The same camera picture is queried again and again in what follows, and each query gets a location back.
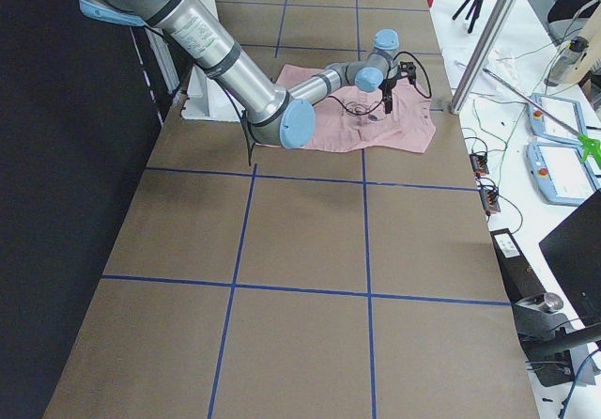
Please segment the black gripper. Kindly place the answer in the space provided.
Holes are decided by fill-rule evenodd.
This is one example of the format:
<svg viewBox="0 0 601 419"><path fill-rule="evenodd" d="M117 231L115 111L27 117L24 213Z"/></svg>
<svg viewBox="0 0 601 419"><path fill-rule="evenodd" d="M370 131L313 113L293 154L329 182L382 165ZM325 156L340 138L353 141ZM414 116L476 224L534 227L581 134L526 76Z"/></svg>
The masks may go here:
<svg viewBox="0 0 601 419"><path fill-rule="evenodd" d="M390 100L392 97L393 89L395 88L398 80L402 77L400 74L400 68L398 64L392 64L386 71L384 79L380 84L380 90L382 92L382 99L384 100L384 111L390 113L394 108L394 101Z"/></svg>

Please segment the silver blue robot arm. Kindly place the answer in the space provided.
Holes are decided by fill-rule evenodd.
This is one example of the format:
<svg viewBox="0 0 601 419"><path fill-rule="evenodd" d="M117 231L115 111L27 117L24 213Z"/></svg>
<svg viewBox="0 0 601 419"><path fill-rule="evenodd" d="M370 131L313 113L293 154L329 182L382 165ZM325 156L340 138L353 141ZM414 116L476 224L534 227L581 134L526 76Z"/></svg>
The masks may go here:
<svg viewBox="0 0 601 419"><path fill-rule="evenodd" d="M297 148L316 129L316 103L354 85L364 92L381 90L385 111L392 111L391 91L400 77L392 29L374 37L364 61L335 63L309 80L286 89L273 83L226 31L201 0L79 0L92 19L128 26L158 28L244 107L241 120L247 144Z"/></svg>

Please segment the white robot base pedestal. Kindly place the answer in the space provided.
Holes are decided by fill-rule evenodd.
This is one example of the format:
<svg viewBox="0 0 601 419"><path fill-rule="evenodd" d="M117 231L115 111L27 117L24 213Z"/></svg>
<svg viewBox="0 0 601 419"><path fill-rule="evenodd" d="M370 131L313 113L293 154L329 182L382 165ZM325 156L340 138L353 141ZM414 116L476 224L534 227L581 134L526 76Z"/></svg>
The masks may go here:
<svg viewBox="0 0 601 419"><path fill-rule="evenodd" d="M227 64L235 61L239 47L231 36L215 29L208 23L190 20L172 35L192 58L193 70L188 86L189 101L184 117L218 121L238 121L234 101L231 105L227 92L223 92L216 82Z"/></svg>

